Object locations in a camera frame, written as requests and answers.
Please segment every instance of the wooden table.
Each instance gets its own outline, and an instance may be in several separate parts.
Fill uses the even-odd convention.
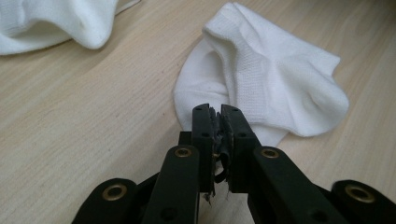
[[[177,144],[173,88],[201,29],[226,1],[143,0],[99,50],[74,41],[0,57],[0,223],[70,223],[113,177],[140,183]],[[341,57],[350,108],[333,131],[279,145],[316,184],[355,179],[396,201],[396,4],[246,0]],[[200,223],[251,223],[246,195],[217,186]]]

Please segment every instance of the wood grain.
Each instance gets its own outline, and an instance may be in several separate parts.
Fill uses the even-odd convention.
[[[143,0],[99,50],[74,41],[0,57],[0,223],[70,223],[101,182],[139,183],[177,143],[172,90],[201,29],[226,1]],[[396,3],[240,1],[341,57],[346,118],[279,145],[316,184],[356,179],[396,202]],[[246,195],[217,187],[200,223],[252,223]]]

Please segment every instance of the sock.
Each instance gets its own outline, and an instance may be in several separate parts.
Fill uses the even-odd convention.
[[[226,4],[203,33],[175,86],[183,129],[194,106],[230,104],[263,145],[276,146],[287,132],[325,133],[345,116],[348,99],[332,78],[338,57],[237,3]]]
[[[88,49],[108,40],[115,13],[138,0],[0,0],[0,55],[43,49],[70,38]]]

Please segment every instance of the knit fabric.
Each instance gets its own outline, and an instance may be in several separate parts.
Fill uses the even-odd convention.
[[[114,15],[138,0],[0,0],[0,55],[43,49],[70,38],[88,49],[108,40]]]
[[[348,99],[332,78],[340,59],[280,29],[237,3],[226,4],[203,29],[175,87],[180,123],[210,103],[240,108],[267,146],[287,132],[313,136],[334,128]]]

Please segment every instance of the table surface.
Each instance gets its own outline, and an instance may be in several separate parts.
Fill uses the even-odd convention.
[[[140,183],[177,144],[173,88],[201,29],[226,1],[143,0],[99,50],[74,41],[0,57],[0,222],[70,223],[100,183]],[[396,4],[240,1],[341,57],[350,108],[332,131],[280,145],[314,183],[355,179],[396,201]],[[200,223],[251,223],[246,195],[217,186]]]

